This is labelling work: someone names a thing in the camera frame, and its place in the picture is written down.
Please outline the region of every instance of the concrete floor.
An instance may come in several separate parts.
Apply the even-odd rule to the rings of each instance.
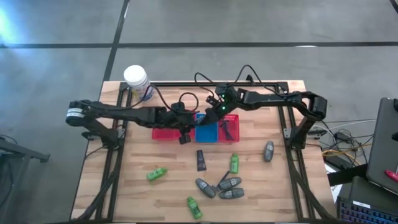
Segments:
[[[0,44],[110,44],[123,1],[0,0]],[[388,0],[133,0],[120,39],[364,41],[398,41],[398,14]],[[69,218],[87,142],[82,129],[65,124],[68,102],[98,99],[111,51],[89,47],[0,48],[0,134],[51,153],[46,164],[31,162],[13,223]],[[132,64],[151,80],[192,80],[195,72],[227,80],[248,63],[263,80],[305,80],[328,99],[327,121],[366,119],[377,116],[380,98],[398,96],[397,58],[398,47],[118,49],[110,80],[122,80]],[[347,129],[371,134],[374,123]]]

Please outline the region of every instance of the wooden table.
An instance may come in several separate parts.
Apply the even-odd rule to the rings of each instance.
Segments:
[[[291,91],[305,91],[303,81],[288,81]],[[244,87],[247,90],[268,93],[262,87]],[[100,101],[116,104],[119,82],[105,82]],[[199,110],[209,105],[205,102],[209,93],[197,87],[162,87],[166,102],[172,104],[186,91],[194,92],[200,100]],[[184,96],[188,109],[193,109],[195,100]],[[145,106],[163,105],[158,94]],[[291,222],[296,213],[290,175],[277,108],[261,108],[256,111],[234,110],[239,115],[240,142],[233,144],[189,144],[178,141],[154,141],[151,129],[130,122],[127,127],[123,163],[115,205],[115,222],[194,222],[187,207],[188,196],[195,198],[203,212],[201,222]],[[297,124],[302,115],[295,110]],[[289,117],[285,111],[287,123]],[[111,127],[110,119],[100,119]],[[272,162],[262,160],[267,141],[275,144]],[[89,144],[87,153],[101,146],[100,141]],[[197,172],[196,150],[202,149],[207,171]],[[229,177],[242,178],[240,187],[245,196],[234,200],[210,199],[195,185],[196,178],[209,184],[217,184],[229,169],[232,153],[239,155],[239,174]],[[92,154],[84,163],[73,207],[72,218],[78,217],[98,193],[101,184],[106,150]],[[319,202],[335,215],[325,165],[318,147],[308,146],[303,150],[305,167],[311,191]],[[168,168],[165,176],[149,183],[146,174],[158,167]],[[305,208],[303,193],[300,193]]]

